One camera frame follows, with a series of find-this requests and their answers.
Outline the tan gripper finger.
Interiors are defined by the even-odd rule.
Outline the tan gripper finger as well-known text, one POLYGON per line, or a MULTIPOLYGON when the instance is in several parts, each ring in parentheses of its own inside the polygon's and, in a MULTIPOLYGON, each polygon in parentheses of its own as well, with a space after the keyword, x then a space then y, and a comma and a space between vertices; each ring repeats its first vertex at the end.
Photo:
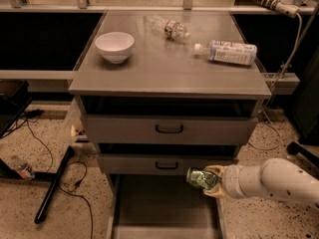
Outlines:
POLYGON ((211 172, 216 174, 218 177, 221 177, 226 170, 226 166, 223 165, 208 165, 204 168, 206 172, 211 172))
POLYGON ((224 198, 225 197, 225 192, 222 189, 222 186, 220 183, 217 183, 211 189, 204 189, 203 193, 205 195, 213 197, 213 198, 224 198))

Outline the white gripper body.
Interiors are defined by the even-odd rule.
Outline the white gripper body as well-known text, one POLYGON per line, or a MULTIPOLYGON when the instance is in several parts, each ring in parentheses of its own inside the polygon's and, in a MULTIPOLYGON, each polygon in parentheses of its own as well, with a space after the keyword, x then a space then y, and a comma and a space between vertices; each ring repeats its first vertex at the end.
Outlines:
POLYGON ((241 190, 239 183, 239 165, 230 165, 228 166, 222 174, 221 185, 222 189, 226 192, 228 196, 234 199, 244 198, 245 194, 241 190))

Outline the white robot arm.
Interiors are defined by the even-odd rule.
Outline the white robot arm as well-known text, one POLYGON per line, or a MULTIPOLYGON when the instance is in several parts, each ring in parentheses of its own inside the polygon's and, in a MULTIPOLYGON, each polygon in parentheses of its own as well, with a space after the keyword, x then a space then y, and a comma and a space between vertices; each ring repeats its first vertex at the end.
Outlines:
POLYGON ((219 171, 220 182, 205 195, 234 199, 259 197, 274 201, 301 203, 319 210, 319 180, 293 162, 270 158, 261 165, 210 165, 206 171, 219 171))

